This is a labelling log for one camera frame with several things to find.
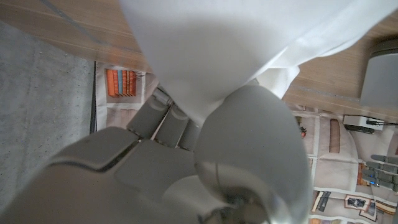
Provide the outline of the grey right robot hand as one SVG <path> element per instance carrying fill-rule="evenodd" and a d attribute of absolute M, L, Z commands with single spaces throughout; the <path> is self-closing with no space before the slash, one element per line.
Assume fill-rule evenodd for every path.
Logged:
<path fill-rule="evenodd" d="M 150 100 L 127 129 L 109 127 L 66 147 L 16 195 L 1 222 L 308 221 L 305 149 L 296 119 L 271 92 L 244 86 L 229 95 L 192 151 L 148 138 L 164 110 Z"/>

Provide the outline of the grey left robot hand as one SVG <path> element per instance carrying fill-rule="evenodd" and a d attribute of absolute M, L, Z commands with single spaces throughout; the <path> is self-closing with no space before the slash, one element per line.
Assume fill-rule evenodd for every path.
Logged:
<path fill-rule="evenodd" d="M 365 182 L 397 193 L 397 156 L 373 154 L 361 173 Z"/>

